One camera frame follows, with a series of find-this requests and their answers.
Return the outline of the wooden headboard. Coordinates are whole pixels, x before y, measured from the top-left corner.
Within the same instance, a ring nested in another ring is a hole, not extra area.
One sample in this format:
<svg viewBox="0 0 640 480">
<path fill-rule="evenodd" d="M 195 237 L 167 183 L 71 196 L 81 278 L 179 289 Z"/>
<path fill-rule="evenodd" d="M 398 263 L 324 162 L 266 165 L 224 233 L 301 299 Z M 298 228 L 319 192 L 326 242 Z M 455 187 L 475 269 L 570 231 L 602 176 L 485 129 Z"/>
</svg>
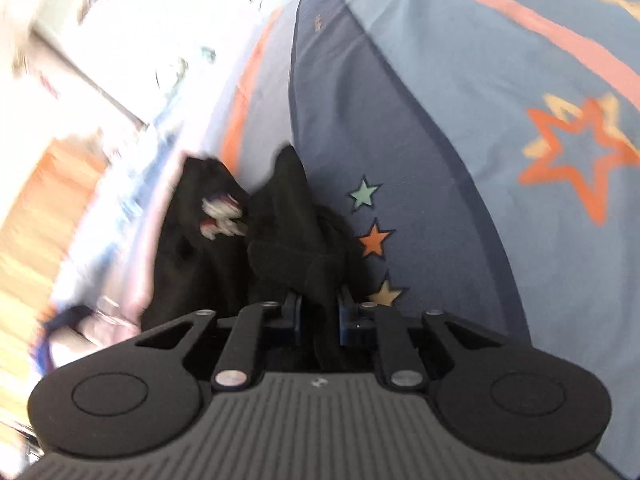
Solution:
<svg viewBox="0 0 640 480">
<path fill-rule="evenodd" d="M 23 380 L 51 292 L 107 168 L 88 142 L 52 141 L 1 227 L 1 375 Z"/>
</svg>

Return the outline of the black trousers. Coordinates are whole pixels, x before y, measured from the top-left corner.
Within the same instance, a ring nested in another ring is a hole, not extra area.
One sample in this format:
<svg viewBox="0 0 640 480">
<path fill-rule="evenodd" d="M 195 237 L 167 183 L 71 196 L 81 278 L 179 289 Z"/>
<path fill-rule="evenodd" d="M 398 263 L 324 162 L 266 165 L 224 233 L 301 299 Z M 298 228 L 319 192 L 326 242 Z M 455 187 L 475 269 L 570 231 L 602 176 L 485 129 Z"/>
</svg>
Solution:
<svg viewBox="0 0 640 480">
<path fill-rule="evenodd" d="M 342 292 L 366 300 L 372 278 L 348 222 L 312 196 L 291 145 L 254 192 L 214 158 L 187 158 L 158 237 L 153 291 L 140 316 L 150 330 L 201 309 L 231 318 L 249 304 L 302 300 L 311 364 L 344 370 Z"/>
</svg>

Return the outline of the striped star bedsheet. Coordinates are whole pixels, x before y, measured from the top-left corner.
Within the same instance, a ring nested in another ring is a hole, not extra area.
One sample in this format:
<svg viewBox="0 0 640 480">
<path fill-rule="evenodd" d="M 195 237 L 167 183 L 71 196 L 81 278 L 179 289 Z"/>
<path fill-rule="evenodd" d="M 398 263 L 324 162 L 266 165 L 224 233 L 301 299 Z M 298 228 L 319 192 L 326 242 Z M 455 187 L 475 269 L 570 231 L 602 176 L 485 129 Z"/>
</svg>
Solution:
<svg viewBox="0 0 640 480">
<path fill-rule="evenodd" d="M 634 479 L 639 0 L 293 0 L 250 46 L 214 158 L 291 145 L 408 321 L 428 384 L 324 372 L 302 336 L 214 391 L 201 309 L 54 368 L 29 479 Z"/>
</svg>

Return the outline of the teal sliding wardrobe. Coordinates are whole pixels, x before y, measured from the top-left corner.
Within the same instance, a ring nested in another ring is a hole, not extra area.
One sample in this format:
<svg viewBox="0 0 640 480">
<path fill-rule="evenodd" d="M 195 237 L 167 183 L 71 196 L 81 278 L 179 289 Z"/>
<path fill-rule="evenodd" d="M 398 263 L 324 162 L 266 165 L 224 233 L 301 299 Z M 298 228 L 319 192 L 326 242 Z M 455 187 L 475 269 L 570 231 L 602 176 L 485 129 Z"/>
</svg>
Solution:
<svg viewBox="0 0 640 480">
<path fill-rule="evenodd" d="M 136 122 L 168 99 L 180 63 L 213 45 L 219 20 L 253 0 L 1 0 L 1 66 L 44 77 L 38 50 L 70 66 Z"/>
</svg>

